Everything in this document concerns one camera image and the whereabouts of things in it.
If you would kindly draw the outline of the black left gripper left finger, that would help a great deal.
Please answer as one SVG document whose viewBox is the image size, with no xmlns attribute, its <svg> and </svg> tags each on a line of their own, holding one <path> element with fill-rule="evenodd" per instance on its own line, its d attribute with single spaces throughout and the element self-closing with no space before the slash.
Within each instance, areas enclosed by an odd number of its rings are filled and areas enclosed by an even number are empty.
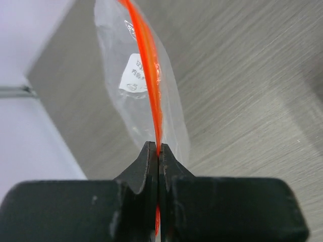
<svg viewBox="0 0 323 242">
<path fill-rule="evenodd" d="M 146 142 L 112 180 L 34 180 L 1 203 L 1 241 L 155 241 L 157 155 Z"/>
</svg>

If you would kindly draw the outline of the clear zip bag orange zipper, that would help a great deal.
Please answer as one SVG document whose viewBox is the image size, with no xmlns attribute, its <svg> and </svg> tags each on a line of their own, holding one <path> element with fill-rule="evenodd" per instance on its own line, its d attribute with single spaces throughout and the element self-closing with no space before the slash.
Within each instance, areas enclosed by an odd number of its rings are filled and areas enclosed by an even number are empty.
<svg viewBox="0 0 323 242">
<path fill-rule="evenodd" d="M 132 1 L 96 1 L 94 21 L 108 95 L 141 149 L 113 180 L 121 189 L 115 237 L 168 241 L 172 180 L 190 175 L 190 141 L 169 56 Z"/>
</svg>

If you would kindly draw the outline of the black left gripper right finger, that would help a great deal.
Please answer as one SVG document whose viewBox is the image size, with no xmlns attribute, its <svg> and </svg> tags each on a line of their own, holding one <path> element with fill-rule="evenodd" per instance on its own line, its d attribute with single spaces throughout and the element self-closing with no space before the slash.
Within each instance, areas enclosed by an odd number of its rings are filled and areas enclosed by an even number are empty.
<svg viewBox="0 0 323 242">
<path fill-rule="evenodd" d="M 194 176 L 167 144 L 159 155 L 162 241 L 307 241 L 288 184 L 272 177 Z"/>
</svg>

